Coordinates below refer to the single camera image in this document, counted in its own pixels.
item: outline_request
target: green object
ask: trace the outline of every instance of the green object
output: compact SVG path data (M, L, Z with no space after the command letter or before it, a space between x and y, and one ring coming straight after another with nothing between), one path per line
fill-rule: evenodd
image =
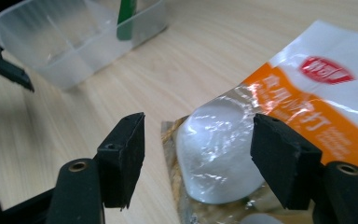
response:
M131 40L132 21L126 22L121 26L120 24L135 15L136 3L137 0L121 0L120 11L118 12L117 20L117 38L119 40Z

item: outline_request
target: red logo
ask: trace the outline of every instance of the red logo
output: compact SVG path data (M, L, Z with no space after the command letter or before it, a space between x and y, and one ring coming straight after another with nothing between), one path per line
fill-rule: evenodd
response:
M354 76L337 63L319 57L309 57L300 66L307 77L322 83L338 84L354 80Z

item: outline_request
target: orange label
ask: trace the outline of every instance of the orange label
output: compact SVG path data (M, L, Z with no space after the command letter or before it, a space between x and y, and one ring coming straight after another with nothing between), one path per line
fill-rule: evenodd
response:
M265 114L280 119L323 151L322 163L358 166L358 126L315 94L296 88L279 67L265 63L243 82Z

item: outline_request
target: clear plastic container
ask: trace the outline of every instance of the clear plastic container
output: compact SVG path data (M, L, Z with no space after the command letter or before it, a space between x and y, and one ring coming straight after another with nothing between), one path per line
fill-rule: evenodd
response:
M138 0L117 25L118 0L26 0L0 13L0 45L69 89L166 27L162 0Z

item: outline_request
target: wooden table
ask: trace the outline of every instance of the wooden table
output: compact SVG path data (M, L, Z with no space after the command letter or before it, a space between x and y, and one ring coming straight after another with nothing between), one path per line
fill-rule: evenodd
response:
M0 76L4 209L53 188L62 165L92 158L121 118L142 111L144 167L130 209L106 209L106 223L179 223L161 122L235 87L315 20L358 31L353 0L168 0L166 8L164 32L69 91L27 68L35 93Z

